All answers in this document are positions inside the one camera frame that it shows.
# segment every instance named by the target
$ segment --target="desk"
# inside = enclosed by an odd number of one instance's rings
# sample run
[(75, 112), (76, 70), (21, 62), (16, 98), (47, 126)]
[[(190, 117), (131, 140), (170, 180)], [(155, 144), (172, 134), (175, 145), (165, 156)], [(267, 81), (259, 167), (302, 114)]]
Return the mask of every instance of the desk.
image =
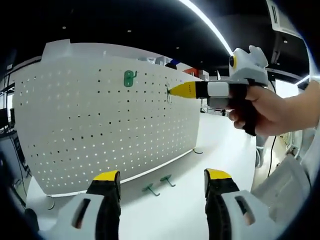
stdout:
[[(209, 239), (204, 194), (206, 168), (226, 171), (240, 190), (251, 190), (256, 162), (255, 137), (235, 129), (227, 117), (202, 113), (196, 146), (203, 154), (191, 152), (121, 185), (119, 239)], [(175, 187), (160, 182), (160, 178), (169, 174)], [(142, 192), (149, 183), (154, 183), (154, 190), (160, 196)], [(51, 200), (32, 178), (26, 202), (38, 215), (40, 229), (47, 230), (56, 222), (59, 208), (71, 198), (56, 198), (55, 207), (47, 210)]]

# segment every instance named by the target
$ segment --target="hand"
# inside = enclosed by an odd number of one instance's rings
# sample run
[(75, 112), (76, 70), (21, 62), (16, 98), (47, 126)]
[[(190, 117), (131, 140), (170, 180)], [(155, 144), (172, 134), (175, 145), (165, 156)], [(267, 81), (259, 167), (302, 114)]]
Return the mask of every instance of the hand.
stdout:
[[(258, 112), (255, 133), (261, 136), (276, 136), (290, 131), (290, 105), (285, 98), (281, 98), (274, 92), (260, 87), (250, 86), (247, 89), (246, 100)], [(234, 121), (234, 127), (243, 129), (246, 122), (241, 113), (241, 107), (234, 106), (229, 113), (229, 119)]]

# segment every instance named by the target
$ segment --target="ceiling light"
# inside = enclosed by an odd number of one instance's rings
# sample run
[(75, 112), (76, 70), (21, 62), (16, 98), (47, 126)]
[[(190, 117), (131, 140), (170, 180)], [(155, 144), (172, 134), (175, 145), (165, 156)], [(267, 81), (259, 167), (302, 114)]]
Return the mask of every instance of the ceiling light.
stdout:
[(224, 39), (224, 37), (219, 32), (219, 30), (216, 28), (216, 26), (210, 21), (210, 19), (196, 5), (194, 5), (189, 0), (179, 0), (179, 1), (181, 3), (183, 3), (184, 5), (186, 5), (188, 8), (190, 8), (195, 14), (198, 15), (199, 18), (202, 19), (202, 21), (204, 21), (205, 24), (208, 25), (208, 27), (214, 32), (214, 34), (220, 40), (220, 42), (224, 46), (225, 50), (231, 56), (233, 54), (231, 48), (229, 47), (227, 41)]
[(299, 84), (301, 84), (301, 83), (303, 83), (304, 81), (306, 81), (306, 80), (308, 80), (309, 79), (309, 77), (310, 77), (310, 75), (308, 75), (308, 76), (306, 76), (306, 77), (304, 77), (303, 79), (301, 79), (300, 81), (298, 81), (297, 83), (295, 83), (294, 85), (299, 85)]

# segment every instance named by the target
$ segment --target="pegboard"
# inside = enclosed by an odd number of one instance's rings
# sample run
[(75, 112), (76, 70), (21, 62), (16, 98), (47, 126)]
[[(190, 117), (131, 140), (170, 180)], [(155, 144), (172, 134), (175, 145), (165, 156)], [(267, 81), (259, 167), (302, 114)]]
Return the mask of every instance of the pegboard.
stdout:
[[(131, 87), (126, 71), (136, 72)], [(196, 146), (200, 101), (171, 97), (197, 81), (160, 65), (121, 57), (61, 57), (13, 73), (21, 147), (44, 193), (86, 190), (101, 172), (127, 179)]]

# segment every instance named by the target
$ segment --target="ceiling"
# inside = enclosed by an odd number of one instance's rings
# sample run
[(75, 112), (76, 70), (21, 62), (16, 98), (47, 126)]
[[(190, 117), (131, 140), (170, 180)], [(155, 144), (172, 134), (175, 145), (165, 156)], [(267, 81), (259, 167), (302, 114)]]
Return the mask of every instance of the ceiling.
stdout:
[[(219, 29), (232, 50), (255, 45), (265, 52), (269, 68), (307, 75), (309, 63), (303, 41), (273, 31), (265, 0), (246, 4), (239, 0), (192, 2)], [(222, 74), (228, 71), (229, 55), (223, 45), (178, 0), (47, 0), (23, 4), (8, 7), (3, 14), (11, 22), (1, 26), (6, 37), (2, 38), (5, 44), (0, 52), (5, 55), (15, 49), (15, 65), (40, 56), (47, 42), (70, 39), (72, 43), (109, 43), (148, 50), (204, 69), (210, 75), (216, 70)], [(280, 52), (277, 62), (272, 61), (274, 51)], [(282, 78), (297, 82), (295, 78)]]

